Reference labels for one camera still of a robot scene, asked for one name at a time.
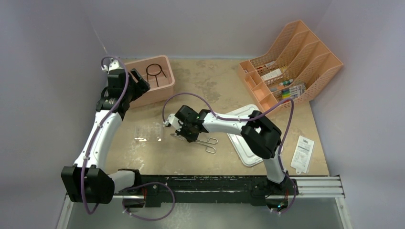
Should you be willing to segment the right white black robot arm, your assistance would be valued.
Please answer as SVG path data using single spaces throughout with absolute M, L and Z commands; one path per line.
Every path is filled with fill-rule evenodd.
M 176 113 L 168 115 L 166 126 L 172 126 L 175 134 L 188 142 L 198 140 L 200 133 L 226 133 L 243 138 L 251 152 L 262 158 L 268 179 L 268 188 L 280 194 L 287 188 L 287 173 L 282 166 L 281 130 L 261 111 L 249 115 L 226 115 L 208 109 L 199 112 L 183 105 Z

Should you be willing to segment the pink plastic bin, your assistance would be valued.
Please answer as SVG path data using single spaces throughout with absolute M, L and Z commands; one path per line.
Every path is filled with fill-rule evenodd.
M 131 102 L 130 108 L 165 101 L 174 95 L 175 79 L 166 55 L 128 62 L 125 66 L 129 70 L 136 69 L 150 84 L 150 90 Z

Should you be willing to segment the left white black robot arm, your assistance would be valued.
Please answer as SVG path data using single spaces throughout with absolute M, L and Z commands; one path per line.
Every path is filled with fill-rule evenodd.
M 73 166 L 64 167 L 61 171 L 62 181 L 72 202 L 82 202 L 82 194 L 85 194 L 87 203 L 108 204 L 113 195 L 122 190 L 130 195 L 137 195 L 142 190 L 137 169 L 120 169 L 110 175 L 104 172 L 113 137 L 129 104 L 150 89 L 149 83 L 139 72 L 131 69 L 126 93 L 119 101 L 125 86 L 124 75 L 123 69 L 108 73 L 108 85 L 96 104 L 95 122 L 85 147 Z

